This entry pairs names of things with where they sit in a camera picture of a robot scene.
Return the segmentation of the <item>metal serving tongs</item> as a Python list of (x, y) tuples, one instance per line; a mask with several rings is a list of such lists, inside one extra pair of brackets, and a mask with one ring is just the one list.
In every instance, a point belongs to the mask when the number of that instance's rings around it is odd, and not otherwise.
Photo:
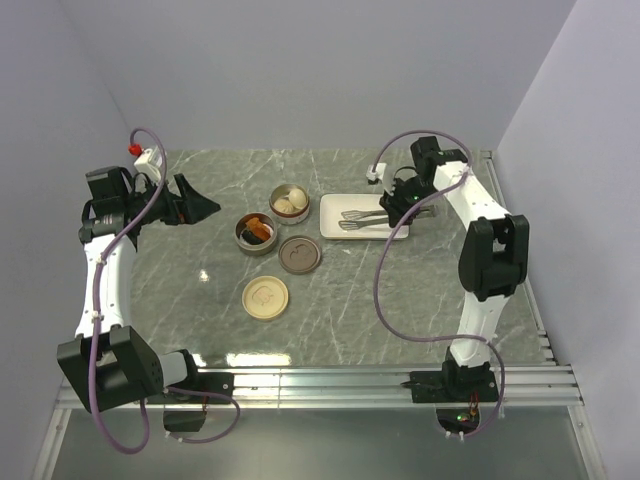
[[(387, 225), (388, 213), (385, 210), (348, 210), (341, 213), (338, 226), (344, 231), (355, 231), (368, 226)], [(423, 207), (414, 218), (429, 218), (437, 215), (436, 206)]]

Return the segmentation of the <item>grey steel tin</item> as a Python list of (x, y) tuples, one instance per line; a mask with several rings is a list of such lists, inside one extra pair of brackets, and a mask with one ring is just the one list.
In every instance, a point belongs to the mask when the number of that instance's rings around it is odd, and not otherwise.
[[(246, 228), (245, 222), (251, 217), (258, 217), (271, 230), (271, 238), (262, 245), (249, 245), (239, 238), (241, 232)], [(248, 256), (262, 256), (270, 253), (278, 244), (278, 229), (273, 219), (266, 214), (252, 212), (241, 217), (235, 226), (235, 240), (239, 249)]]

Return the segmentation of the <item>brown glazed meat slice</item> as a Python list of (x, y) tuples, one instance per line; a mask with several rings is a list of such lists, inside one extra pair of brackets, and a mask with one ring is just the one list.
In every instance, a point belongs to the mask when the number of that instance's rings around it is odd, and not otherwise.
[(266, 242), (271, 238), (271, 232), (269, 229), (261, 228), (261, 227), (252, 227), (251, 232), (261, 241)]

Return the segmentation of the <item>beige steamed bun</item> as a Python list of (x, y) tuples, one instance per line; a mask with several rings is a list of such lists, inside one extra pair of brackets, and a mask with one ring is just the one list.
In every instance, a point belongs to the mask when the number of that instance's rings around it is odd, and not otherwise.
[(291, 203), (287, 196), (282, 196), (278, 198), (273, 203), (273, 208), (280, 215), (284, 214), (293, 214), (296, 211), (296, 207)]

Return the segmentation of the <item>red striped steel tin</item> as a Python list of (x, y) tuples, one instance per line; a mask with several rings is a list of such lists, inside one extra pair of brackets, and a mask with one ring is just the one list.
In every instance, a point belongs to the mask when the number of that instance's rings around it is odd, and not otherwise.
[[(307, 195), (308, 203), (302, 210), (296, 210), (293, 214), (280, 215), (277, 211), (274, 210), (273, 203), (278, 198), (280, 198), (282, 196), (287, 196), (288, 197), (289, 191), (291, 189), (293, 189), (293, 188), (302, 189)], [(299, 224), (299, 223), (303, 222), (309, 215), (310, 205), (311, 205), (310, 197), (309, 197), (307, 191), (302, 186), (299, 186), (299, 185), (296, 185), (296, 184), (282, 184), (282, 185), (277, 186), (272, 191), (272, 193), (270, 195), (270, 198), (269, 198), (269, 207), (270, 207), (271, 211), (276, 216), (276, 220), (278, 222), (280, 222), (281, 224), (283, 224), (283, 225), (296, 225), (296, 224)]]

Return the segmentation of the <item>white peeled egg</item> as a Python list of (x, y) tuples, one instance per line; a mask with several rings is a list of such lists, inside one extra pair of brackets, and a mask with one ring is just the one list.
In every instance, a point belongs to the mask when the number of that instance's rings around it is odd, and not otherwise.
[(288, 200), (296, 210), (302, 210), (308, 203), (306, 193), (300, 188), (293, 188), (288, 193)]

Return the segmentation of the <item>cream round lid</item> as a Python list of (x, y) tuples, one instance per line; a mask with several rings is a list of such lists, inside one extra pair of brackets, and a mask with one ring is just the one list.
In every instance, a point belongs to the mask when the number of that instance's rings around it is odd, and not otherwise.
[(242, 293), (244, 310), (254, 319), (272, 321), (279, 317), (289, 303), (285, 283), (274, 276), (260, 276), (251, 280)]

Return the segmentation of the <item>brown round lid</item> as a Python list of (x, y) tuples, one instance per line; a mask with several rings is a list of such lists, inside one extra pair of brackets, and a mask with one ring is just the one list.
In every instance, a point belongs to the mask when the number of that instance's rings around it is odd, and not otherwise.
[(278, 257), (285, 271), (302, 275), (311, 273), (319, 266), (322, 260), (322, 250), (313, 239), (297, 235), (282, 243)]

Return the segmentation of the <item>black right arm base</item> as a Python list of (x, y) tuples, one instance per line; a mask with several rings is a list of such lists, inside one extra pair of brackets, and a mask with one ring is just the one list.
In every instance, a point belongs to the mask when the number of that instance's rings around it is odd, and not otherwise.
[(499, 399), (497, 382), (491, 371), (469, 381), (442, 370), (411, 371), (401, 387), (410, 391), (414, 404), (496, 402)]

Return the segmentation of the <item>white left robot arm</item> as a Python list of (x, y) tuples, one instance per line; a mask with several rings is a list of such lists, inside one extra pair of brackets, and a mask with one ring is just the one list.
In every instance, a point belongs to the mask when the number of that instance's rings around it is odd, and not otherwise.
[(87, 173), (91, 199), (84, 205), (79, 239), (87, 261), (86, 293), (73, 340), (57, 348), (57, 362), (89, 412), (103, 412), (159, 395), (165, 388), (180, 402), (196, 399), (203, 379), (185, 349), (158, 354), (133, 328), (131, 280), (143, 226), (194, 225), (220, 211), (177, 174), (179, 189), (144, 180), (122, 167)]

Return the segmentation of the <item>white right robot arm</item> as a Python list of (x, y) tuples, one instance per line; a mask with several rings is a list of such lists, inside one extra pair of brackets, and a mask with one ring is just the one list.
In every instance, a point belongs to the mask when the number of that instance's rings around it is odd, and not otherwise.
[(384, 147), (410, 135), (418, 137), (410, 147), (414, 176), (401, 180), (393, 172), (379, 174), (377, 157), (367, 178), (383, 184), (380, 206), (392, 228), (390, 239), (438, 198), (448, 202), (465, 229), (458, 261), (464, 305), (457, 334), (444, 338), (451, 342), (449, 355), (457, 365), (441, 376), (444, 393), (461, 400), (475, 390), (477, 379), (470, 368), (489, 362), (501, 313), (527, 277), (530, 225), (525, 216), (511, 214), (486, 190), (473, 172), (470, 149), (453, 136), (411, 130)]

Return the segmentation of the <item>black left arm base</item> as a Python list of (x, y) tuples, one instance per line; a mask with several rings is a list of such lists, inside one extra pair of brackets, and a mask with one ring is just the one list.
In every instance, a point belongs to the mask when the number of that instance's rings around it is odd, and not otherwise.
[(234, 380), (234, 375), (226, 371), (198, 372), (166, 390), (180, 403), (227, 405), (233, 397)]

